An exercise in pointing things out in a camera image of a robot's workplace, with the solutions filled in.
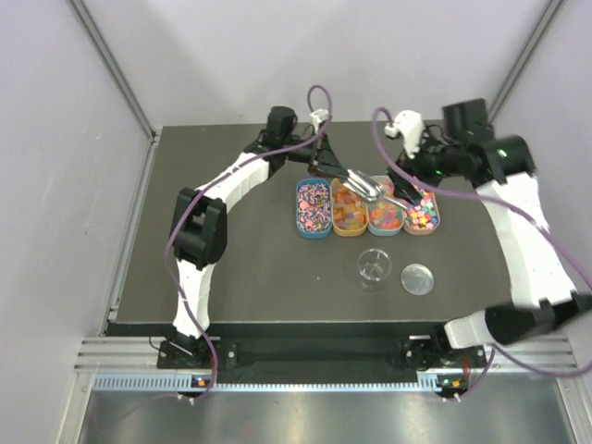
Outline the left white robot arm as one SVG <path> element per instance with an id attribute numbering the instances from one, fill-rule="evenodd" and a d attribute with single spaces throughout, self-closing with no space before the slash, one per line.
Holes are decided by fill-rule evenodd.
<path id="1" fill-rule="evenodd" d="M 293 109 L 276 105 L 265 127 L 237 159 L 216 177 L 178 194 L 164 261 L 177 292 L 174 334 L 182 337 L 178 356 L 189 366 L 209 358 L 211 340 L 209 298 L 212 276 L 228 245 L 228 214 L 255 187 L 270 180 L 286 162 L 309 167 L 323 164 L 321 154 L 332 154 L 327 129 L 332 108 L 310 111 L 311 136 L 296 134 L 298 117 Z"/>

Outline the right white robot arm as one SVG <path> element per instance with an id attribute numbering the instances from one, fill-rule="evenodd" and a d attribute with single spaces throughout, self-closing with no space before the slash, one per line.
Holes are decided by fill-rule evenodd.
<path id="1" fill-rule="evenodd" d="M 509 302 L 448 321 L 432 337 L 432 355 L 451 366 L 466 348 L 512 345 L 568 326 L 591 311 L 591 295 L 575 289 L 562 262 L 584 268 L 552 237 L 539 200 L 537 168 L 525 139 L 497 137 L 482 98 L 446 105 L 444 135 L 421 115 L 388 115 L 384 133 L 402 141 L 388 161 L 395 194 L 408 204 L 419 191 L 478 201 L 493 224 L 510 278 Z"/>

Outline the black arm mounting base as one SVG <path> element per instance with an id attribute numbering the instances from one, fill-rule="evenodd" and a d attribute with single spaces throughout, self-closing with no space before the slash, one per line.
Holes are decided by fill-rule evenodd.
<path id="1" fill-rule="evenodd" d="M 205 339 L 183 344 L 179 339 L 161 343 L 157 366 L 166 369 L 203 368 L 218 360 L 221 372 L 238 371 L 256 364 L 385 364 L 396 370 L 425 371 L 440 365 L 460 368 L 485 364 L 479 347 L 459 351 L 437 349 L 427 337 L 382 335 L 309 337 L 264 335 L 224 336 L 208 344 Z"/>

